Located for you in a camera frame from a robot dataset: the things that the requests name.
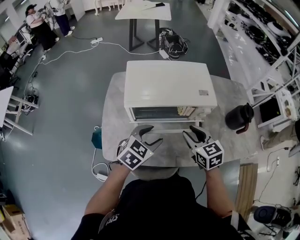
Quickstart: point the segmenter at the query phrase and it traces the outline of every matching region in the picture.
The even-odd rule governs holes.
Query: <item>oven window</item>
[[[145,119],[187,119],[188,115],[180,115],[180,108],[178,107],[133,107],[132,112],[136,120]]]

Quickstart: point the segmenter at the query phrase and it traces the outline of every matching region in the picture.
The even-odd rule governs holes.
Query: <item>black backpack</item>
[[[188,52],[187,41],[170,28],[159,29],[159,45],[172,60]]]

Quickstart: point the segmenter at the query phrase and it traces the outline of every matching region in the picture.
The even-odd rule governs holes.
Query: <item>toaster oven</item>
[[[124,107],[132,123],[203,121],[216,106],[206,64],[127,62]]]

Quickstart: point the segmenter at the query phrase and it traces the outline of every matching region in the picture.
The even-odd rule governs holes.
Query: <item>marble table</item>
[[[116,73],[107,90],[102,117],[103,156],[106,160],[116,160],[116,150],[122,139],[128,138],[135,124],[129,123],[124,108],[125,72]],[[242,84],[211,75],[218,107],[204,118],[203,127],[215,140],[219,140],[225,151],[225,162],[249,157],[256,152],[259,139],[253,119],[247,132],[236,134],[225,124],[225,115],[238,105],[248,101],[247,93]],[[188,129],[193,123],[149,123],[153,130]],[[192,160],[190,150],[181,133],[146,134],[143,140],[148,143],[158,138],[164,142],[143,166],[152,167],[188,167],[197,166]]]

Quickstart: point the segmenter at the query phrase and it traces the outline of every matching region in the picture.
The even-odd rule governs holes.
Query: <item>white shirt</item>
[[[42,14],[38,11],[36,11],[34,14],[28,14],[26,17],[26,22],[31,28],[38,27],[43,23],[43,21],[38,22],[38,23],[32,23],[34,20],[37,20],[41,18]]]
[[[61,16],[61,15],[66,14],[65,4],[63,3],[62,0],[49,0],[48,2],[50,3],[52,8],[55,8],[58,10],[57,13],[53,11],[55,16]]]

